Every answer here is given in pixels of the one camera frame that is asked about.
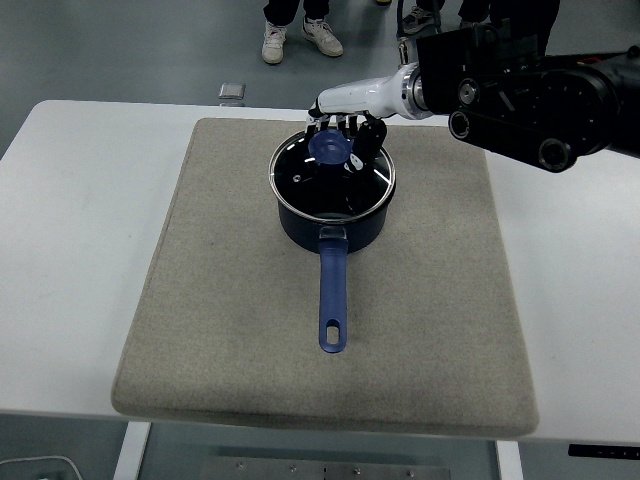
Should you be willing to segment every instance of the sneaker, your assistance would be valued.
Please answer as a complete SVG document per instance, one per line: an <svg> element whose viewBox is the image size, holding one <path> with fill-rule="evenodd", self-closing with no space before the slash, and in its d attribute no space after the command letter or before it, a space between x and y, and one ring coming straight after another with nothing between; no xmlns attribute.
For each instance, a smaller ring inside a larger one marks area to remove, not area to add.
<svg viewBox="0 0 640 480"><path fill-rule="evenodd" d="M276 65L282 61L286 33L286 27L278 27L267 22L262 44L262 59L269 65Z"/></svg>
<svg viewBox="0 0 640 480"><path fill-rule="evenodd" d="M302 24L302 36L315 43L320 51L329 57L342 55L342 44L333 35L331 27L324 20L307 20Z"/></svg>
<svg viewBox="0 0 640 480"><path fill-rule="evenodd" d="M413 35L427 25L433 25L435 19L433 13L420 7L413 7L409 15L402 19L402 29L404 33Z"/></svg>

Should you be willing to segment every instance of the handle hole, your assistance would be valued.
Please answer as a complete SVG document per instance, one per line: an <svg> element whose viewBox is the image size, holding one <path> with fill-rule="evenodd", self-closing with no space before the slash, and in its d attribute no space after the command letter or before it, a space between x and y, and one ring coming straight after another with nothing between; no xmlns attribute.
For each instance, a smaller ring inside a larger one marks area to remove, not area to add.
<svg viewBox="0 0 640 480"><path fill-rule="evenodd" d="M327 322L327 343L330 345L340 343L340 324L333 318Z"/></svg>

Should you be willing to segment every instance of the metal plate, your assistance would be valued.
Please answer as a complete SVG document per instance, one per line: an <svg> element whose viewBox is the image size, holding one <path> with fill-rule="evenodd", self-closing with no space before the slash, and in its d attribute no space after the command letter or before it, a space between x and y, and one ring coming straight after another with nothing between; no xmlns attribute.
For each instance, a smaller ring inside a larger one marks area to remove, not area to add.
<svg viewBox="0 0 640 480"><path fill-rule="evenodd" d="M231 98L234 100L242 100L244 98L244 83L223 83L220 87L218 98Z"/></svg>
<svg viewBox="0 0 640 480"><path fill-rule="evenodd" d="M200 479L450 480L449 469L424 465L338 463L248 457L208 457Z"/></svg>

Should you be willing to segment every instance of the glass lid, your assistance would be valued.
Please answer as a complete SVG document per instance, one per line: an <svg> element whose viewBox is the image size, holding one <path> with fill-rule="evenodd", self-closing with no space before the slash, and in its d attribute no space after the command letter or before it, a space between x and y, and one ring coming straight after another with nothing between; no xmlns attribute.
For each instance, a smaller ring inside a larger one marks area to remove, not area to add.
<svg viewBox="0 0 640 480"><path fill-rule="evenodd" d="M352 140L337 135L343 134L320 131L307 142L300 132L276 150L269 180L287 209L322 223L345 223L366 216L390 199L395 168L386 151L381 148L375 158L360 163L358 170L348 162Z"/></svg>

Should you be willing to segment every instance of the trouser leg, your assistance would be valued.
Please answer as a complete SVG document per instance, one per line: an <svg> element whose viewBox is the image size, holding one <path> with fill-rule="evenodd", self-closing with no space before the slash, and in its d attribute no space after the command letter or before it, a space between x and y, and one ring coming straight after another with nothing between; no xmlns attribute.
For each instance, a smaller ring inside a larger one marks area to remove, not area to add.
<svg viewBox="0 0 640 480"><path fill-rule="evenodd" d="M544 55L559 8L560 0L493 0L491 21L509 18L514 38L537 35L538 52Z"/></svg>
<svg viewBox="0 0 640 480"><path fill-rule="evenodd" d="M445 0L437 0L438 10L442 10ZM416 0L416 5L420 8L424 8L429 12L433 12L433 0Z"/></svg>
<svg viewBox="0 0 640 480"><path fill-rule="evenodd" d="M307 18L319 20L329 14L329 0L304 0L303 8Z"/></svg>
<svg viewBox="0 0 640 480"><path fill-rule="evenodd" d="M293 22L299 4L300 0L269 0L263 10L264 16L274 25L284 27Z"/></svg>
<svg viewBox="0 0 640 480"><path fill-rule="evenodd" d="M467 22L482 22L489 15L491 0L464 0L458 16Z"/></svg>

